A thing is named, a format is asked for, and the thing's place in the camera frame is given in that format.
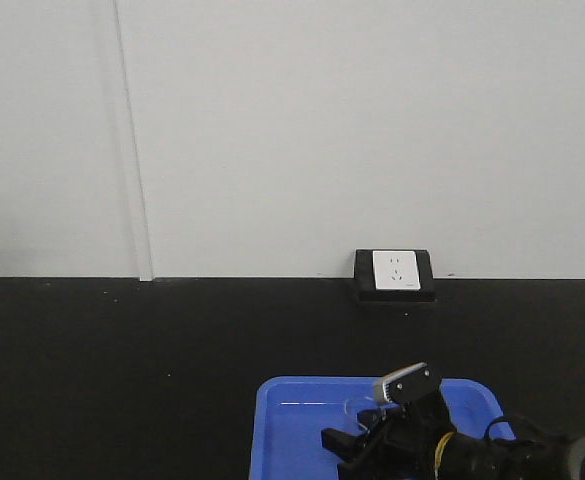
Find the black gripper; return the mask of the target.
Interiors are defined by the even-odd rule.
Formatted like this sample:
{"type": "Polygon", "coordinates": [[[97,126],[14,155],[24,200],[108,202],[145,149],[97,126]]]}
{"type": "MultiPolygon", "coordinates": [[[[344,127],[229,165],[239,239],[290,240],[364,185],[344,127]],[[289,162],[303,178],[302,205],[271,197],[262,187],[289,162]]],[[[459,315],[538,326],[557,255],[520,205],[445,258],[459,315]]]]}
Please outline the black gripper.
{"type": "Polygon", "coordinates": [[[356,414],[362,434],[325,428],[322,447],[356,466],[368,479],[434,479],[439,441],[456,431],[440,391],[395,407],[356,414]]]}

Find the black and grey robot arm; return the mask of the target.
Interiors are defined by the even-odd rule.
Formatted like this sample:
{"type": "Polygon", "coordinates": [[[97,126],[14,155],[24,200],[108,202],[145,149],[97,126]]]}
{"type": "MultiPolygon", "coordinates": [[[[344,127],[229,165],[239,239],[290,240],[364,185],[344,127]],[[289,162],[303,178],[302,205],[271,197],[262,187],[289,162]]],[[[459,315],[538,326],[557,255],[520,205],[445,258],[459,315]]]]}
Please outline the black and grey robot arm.
{"type": "Polygon", "coordinates": [[[526,438],[494,438],[489,429],[473,437],[454,425],[440,391],[359,419],[359,435],[321,432],[340,479],[585,479],[585,436],[530,424],[526,438]]]}

